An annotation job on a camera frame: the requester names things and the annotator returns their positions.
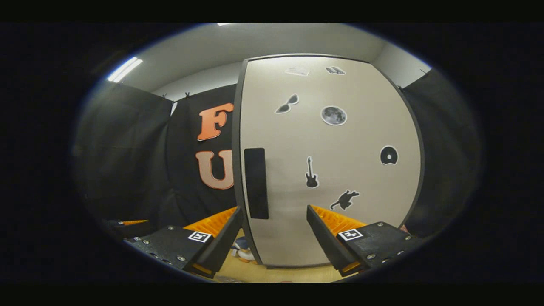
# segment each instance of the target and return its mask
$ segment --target ceiling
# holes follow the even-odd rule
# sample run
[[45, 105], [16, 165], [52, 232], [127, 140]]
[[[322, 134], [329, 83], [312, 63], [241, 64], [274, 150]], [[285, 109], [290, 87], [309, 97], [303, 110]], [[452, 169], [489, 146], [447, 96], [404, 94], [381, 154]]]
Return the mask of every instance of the ceiling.
[[322, 53], [372, 62], [385, 44], [342, 23], [206, 23], [137, 54], [143, 62], [124, 83], [153, 92], [205, 69], [270, 54]]

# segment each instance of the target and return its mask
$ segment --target sticker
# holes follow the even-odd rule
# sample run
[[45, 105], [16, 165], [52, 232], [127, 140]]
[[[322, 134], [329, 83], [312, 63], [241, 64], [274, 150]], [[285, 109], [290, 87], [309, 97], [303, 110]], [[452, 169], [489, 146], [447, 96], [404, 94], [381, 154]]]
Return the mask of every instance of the sticker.
[[308, 156], [308, 172], [306, 172], [306, 186], [308, 188], [319, 187], [317, 174], [312, 174], [312, 156]]
[[340, 235], [340, 237], [342, 237], [343, 240], [346, 240], [346, 241], [357, 239], [363, 236], [363, 234], [361, 234], [356, 229], [339, 232], [338, 234]]
[[326, 69], [332, 75], [345, 75], [345, 71], [338, 67], [327, 67]]
[[189, 236], [189, 239], [204, 243], [206, 240], [208, 240], [208, 238], [210, 238], [210, 236], [211, 234], [196, 231]]
[[351, 201], [351, 198], [353, 197], [358, 197], [360, 195], [360, 193], [356, 192], [356, 191], [353, 191], [353, 192], [349, 192], [349, 190], [346, 190], [346, 192], [344, 192], [339, 198], [338, 198], [338, 201], [334, 202], [332, 205], [331, 205], [331, 210], [334, 210], [335, 209], [335, 206], [340, 204], [340, 207], [343, 209], [343, 210], [346, 210], [348, 209], [349, 206], [351, 206], [353, 203], [350, 202]]
[[343, 125], [348, 120], [346, 112], [336, 106], [326, 106], [321, 110], [321, 119], [333, 126]]
[[296, 76], [308, 76], [310, 74], [306, 68], [302, 67], [289, 68], [285, 71], [285, 73]]
[[285, 114], [287, 112], [289, 112], [291, 110], [291, 105], [295, 105], [299, 102], [299, 95], [297, 94], [293, 94], [288, 100], [287, 102], [280, 106], [277, 110], [276, 110], [276, 114]]
[[385, 146], [381, 149], [380, 161], [381, 164], [397, 164], [399, 155], [392, 146]]

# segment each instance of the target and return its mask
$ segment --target wooden floor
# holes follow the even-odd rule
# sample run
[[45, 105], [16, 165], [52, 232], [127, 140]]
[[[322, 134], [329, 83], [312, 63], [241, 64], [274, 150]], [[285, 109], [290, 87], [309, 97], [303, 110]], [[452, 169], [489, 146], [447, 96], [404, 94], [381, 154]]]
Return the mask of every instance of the wooden floor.
[[[244, 236], [240, 230], [238, 237]], [[213, 281], [218, 283], [331, 283], [342, 279], [332, 266], [314, 268], [273, 268], [245, 263], [229, 252]]]

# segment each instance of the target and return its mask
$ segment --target orange letter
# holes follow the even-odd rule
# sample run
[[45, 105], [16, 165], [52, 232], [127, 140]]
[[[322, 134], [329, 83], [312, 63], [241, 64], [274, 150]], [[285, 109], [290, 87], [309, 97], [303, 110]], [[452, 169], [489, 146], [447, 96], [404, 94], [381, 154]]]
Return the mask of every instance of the orange letter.
[[215, 129], [215, 124], [217, 123], [219, 126], [224, 126], [225, 123], [227, 123], [227, 113], [223, 111], [231, 112], [233, 109], [234, 104], [227, 103], [200, 112], [199, 115], [202, 117], [202, 130], [197, 139], [202, 141], [219, 136], [221, 131]]
[[218, 180], [213, 177], [213, 152], [202, 151], [196, 154], [196, 159], [199, 160], [200, 178], [208, 187], [214, 189], [229, 189], [234, 186], [234, 173], [232, 172], [232, 150], [220, 151], [219, 157], [223, 159], [223, 168], [225, 170], [225, 178], [222, 180]]

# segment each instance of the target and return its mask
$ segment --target black border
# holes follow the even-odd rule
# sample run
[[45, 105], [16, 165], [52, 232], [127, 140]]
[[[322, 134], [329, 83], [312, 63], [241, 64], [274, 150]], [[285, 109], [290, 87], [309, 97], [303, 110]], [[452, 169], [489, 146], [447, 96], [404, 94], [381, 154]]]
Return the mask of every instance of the black border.
[[[421, 157], [421, 166], [419, 169], [419, 183], [416, 191], [416, 195], [414, 196], [412, 205], [410, 207], [410, 210], [406, 214], [406, 217], [403, 220], [403, 225], [408, 219], [409, 215], [411, 214], [415, 203], [417, 202], [417, 199], [419, 197], [419, 193], [421, 191], [421, 186], [423, 184], [423, 176], [425, 171], [425, 153], [423, 148], [423, 141], [421, 136], [421, 131], [419, 129], [418, 121], [413, 113], [412, 108], [406, 101], [406, 98], [402, 94], [402, 92], [399, 90], [396, 84], [394, 84], [391, 79], [389, 79], [381, 70], [376, 68], [374, 65], [372, 65], [370, 62], [364, 61], [364, 60], [358, 60], [358, 59], [352, 59], [342, 56], [336, 56], [331, 54], [318, 54], [318, 53], [286, 53], [286, 54], [275, 54], [275, 55], [268, 55], [268, 56], [260, 56], [260, 57], [253, 57], [249, 59], [245, 59], [242, 62], [242, 69], [240, 70], [240, 75], [238, 77], [238, 85], [236, 87], [236, 94], [234, 96], [234, 111], [232, 114], [232, 167], [233, 167], [233, 174], [234, 174], [234, 193], [236, 195], [236, 204], [238, 207], [242, 209], [244, 212], [244, 221], [242, 228], [244, 230], [244, 235], [248, 238], [248, 244], [251, 249], [251, 252], [253, 256], [255, 257], [255, 260], [258, 264], [262, 265], [263, 262], [261, 260], [261, 257], [258, 254], [258, 250], [255, 247], [255, 243], [253, 240], [253, 236], [251, 234], [251, 229], [249, 226], [249, 217], [248, 212], [245, 209], [245, 197], [244, 197], [244, 185], [242, 180], [242, 149], [240, 147], [240, 120], [241, 120], [241, 106], [242, 106], [242, 92], [244, 89], [244, 80], [245, 80], [245, 73], [248, 68], [248, 63], [252, 62], [254, 60], [261, 60], [261, 59], [270, 59], [270, 58], [280, 58], [280, 57], [328, 57], [328, 58], [338, 58], [338, 59], [346, 59], [346, 60], [352, 60], [355, 62], [361, 62], [366, 63], [374, 67], [376, 70], [378, 70], [379, 73], [381, 73], [385, 78], [391, 83], [391, 85], [395, 88], [397, 93], [400, 95], [401, 99], [403, 100], [404, 104], [408, 108], [408, 111], [410, 113], [410, 116], [412, 116], [412, 120], [414, 122], [414, 125], [416, 127], [417, 137], [419, 140], [419, 151], [420, 151], [420, 157]], [[319, 267], [319, 266], [326, 266], [327, 264], [323, 265], [312, 265], [312, 266], [305, 266], [305, 268], [309, 267]], [[267, 266], [268, 268], [298, 268], [298, 266]]]

